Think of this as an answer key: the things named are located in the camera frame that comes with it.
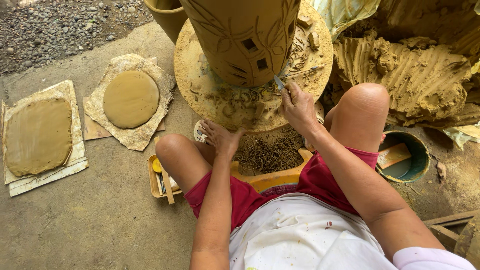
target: person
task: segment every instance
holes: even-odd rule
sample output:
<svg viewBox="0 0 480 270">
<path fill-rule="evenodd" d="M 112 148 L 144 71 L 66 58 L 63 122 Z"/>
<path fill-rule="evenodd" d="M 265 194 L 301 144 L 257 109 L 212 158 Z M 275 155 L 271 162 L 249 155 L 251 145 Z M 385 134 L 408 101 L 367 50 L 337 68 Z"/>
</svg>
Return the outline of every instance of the person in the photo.
<svg viewBox="0 0 480 270">
<path fill-rule="evenodd" d="M 383 86 L 349 89 L 318 123 L 295 83 L 280 110 L 317 152 L 295 193 L 264 197 L 230 176 L 244 130 L 205 119 L 210 145 L 166 135 L 156 146 L 198 222 L 190 269 L 473 270 L 445 250 L 374 167 L 390 97 Z"/>
</svg>

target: bucket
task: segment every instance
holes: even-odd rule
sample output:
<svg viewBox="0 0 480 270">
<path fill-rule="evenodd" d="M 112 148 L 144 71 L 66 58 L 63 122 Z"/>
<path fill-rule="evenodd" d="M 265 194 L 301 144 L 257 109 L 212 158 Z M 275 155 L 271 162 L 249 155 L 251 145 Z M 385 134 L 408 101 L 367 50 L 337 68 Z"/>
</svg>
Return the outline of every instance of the bucket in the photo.
<svg viewBox="0 0 480 270">
<path fill-rule="evenodd" d="M 390 141 L 392 142 L 392 145 L 382 144 L 380 145 L 380 150 L 383 150 L 382 148 L 388 148 L 396 144 L 405 143 L 408 151 L 410 152 L 410 154 L 412 154 L 412 157 L 410 158 L 411 164 L 408 166 L 406 173 L 398 177 L 392 177 L 391 175 L 387 175 L 385 170 L 387 170 L 388 168 L 382 170 L 380 166 L 378 166 L 378 164 L 375 167 L 377 172 L 385 179 L 397 183 L 411 183 L 422 178 L 426 174 L 426 172 L 428 171 L 428 167 L 430 166 L 430 154 L 425 144 L 409 132 L 387 131 L 384 132 L 384 134 L 386 135 L 384 144 L 388 144 Z"/>
<path fill-rule="evenodd" d="M 144 0 L 144 3 L 153 15 L 156 23 L 162 27 L 170 40 L 176 44 L 180 30 L 188 19 L 180 1 Z"/>
</svg>

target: knife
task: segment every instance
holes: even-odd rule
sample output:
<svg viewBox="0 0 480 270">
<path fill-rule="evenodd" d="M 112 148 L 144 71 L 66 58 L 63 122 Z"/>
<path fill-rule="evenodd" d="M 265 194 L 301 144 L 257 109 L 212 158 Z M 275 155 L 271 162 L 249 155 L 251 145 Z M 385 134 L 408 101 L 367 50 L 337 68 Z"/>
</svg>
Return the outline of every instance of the knife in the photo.
<svg viewBox="0 0 480 270">
<path fill-rule="evenodd" d="M 278 78 L 276 75 L 273 75 L 273 78 L 275 79 L 276 85 L 278 85 L 278 92 L 282 92 L 282 89 L 285 88 L 285 85 L 280 81 L 280 78 Z"/>
</svg>

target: red shorts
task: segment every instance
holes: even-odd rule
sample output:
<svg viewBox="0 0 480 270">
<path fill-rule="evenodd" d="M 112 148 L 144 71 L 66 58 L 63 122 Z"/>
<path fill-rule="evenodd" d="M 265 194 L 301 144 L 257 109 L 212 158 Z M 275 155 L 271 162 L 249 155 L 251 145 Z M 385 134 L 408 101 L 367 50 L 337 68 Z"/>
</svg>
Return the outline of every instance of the red shorts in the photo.
<svg viewBox="0 0 480 270">
<path fill-rule="evenodd" d="M 346 147 L 350 152 L 367 163 L 372 169 L 375 169 L 378 153 L 369 153 Z M 212 172 L 207 173 L 187 194 L 187 199 L 193 213 L 198 218 L 205 192 Z M 236 227 L 240 227 L 247 218 L 255 212 L 260 206 L 268 201 L 279 197 L 280 195 L 263 196 L 255 191 L 255 189 L 237 178 L 230 177 L 230 190 L 232 192 L 232 231 Z M 328 205 L 339 208 L 345 212 L 358 215 L 358 212 L 348 202 L 342 190 L 338 186 L 332 173 L 328 169 L 324 160 L 317 152 L 305 165 L 300 180 L 293 192 L 305 193 L 315 197 Z"/>
</svg>

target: pile of clay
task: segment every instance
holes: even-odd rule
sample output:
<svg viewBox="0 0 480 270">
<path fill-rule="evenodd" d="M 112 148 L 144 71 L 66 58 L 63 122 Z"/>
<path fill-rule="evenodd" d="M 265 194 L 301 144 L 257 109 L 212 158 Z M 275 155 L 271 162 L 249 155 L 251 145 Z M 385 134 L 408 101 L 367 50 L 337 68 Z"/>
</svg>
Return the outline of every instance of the pile of clay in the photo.
<svg viewBox="0 0 480 270">
<path fill-rule="evenodd" d="M 5 164 L 15 176 L 65 164 L 72 151 L 72 108 L 64 99 L 42 100 L 7 121 Z"/>
<path fill-rule="evenodd" d="M 462 84 L 471 78 L 471 66 L 464 56 L 452 54 L 447 45 L 435 46 L 428 38 L 409 38 L 398 44 L 375 39 L 374 31 L 367 34 L 370 36 L 340 38 L 334 43 L 330 82 L 335 103 L 354 85 L 377 83 L 390 94 L 390 124 L 428 125 L 475 111 L 470 105 L 469 112 L 463 111 L 467 91 Z M 444 121 L 442 125 L 458 123 Z"/>
<path fill-rule="evenodd" d="M 103 95 L 103 110 L 119 128 L 139 127 L 156 113 L 160 92 L 155 81 L 140 71 L 126 71 L 115 77 Z"/>
</svg>

